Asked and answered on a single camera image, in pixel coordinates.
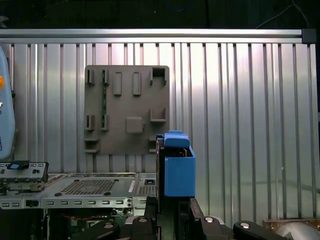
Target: ventilation grille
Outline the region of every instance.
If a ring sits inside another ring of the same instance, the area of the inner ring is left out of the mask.
[[[62,193],[66,195],[89,195],[89,194],[103,194],[111,192],[115,181],[112,180],[81,180],[74,181],[67,186]]]
[[[156,196],[156,186],[141,186],[138,194],[142,196]]]

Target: gray pegboard panel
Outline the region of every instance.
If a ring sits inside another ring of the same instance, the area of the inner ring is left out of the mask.
[[[101,155],[149,154],[169,131],[167,66],[85,68],[84,150]]]

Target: white robot controller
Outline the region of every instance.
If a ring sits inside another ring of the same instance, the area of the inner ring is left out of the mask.
[[[15,125],[8,62],[0,47],[0,160],[8,158],[11,154]]]

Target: orange button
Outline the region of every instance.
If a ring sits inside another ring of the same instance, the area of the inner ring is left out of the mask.
[[[0,76],[0,89],[2,89],[5,86],[5,79]]]

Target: corrugated metal wall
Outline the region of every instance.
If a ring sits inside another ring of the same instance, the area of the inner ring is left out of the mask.
[[[16,93],[15,159],[47,161],[53,173],[155,172],[154,155],[83,153],[84,68],[166,65],[170,126],[191,140],[205,214],[229,226],[320,217],[315,45],[258,33],[78,40],[85,43],[0,39]]]

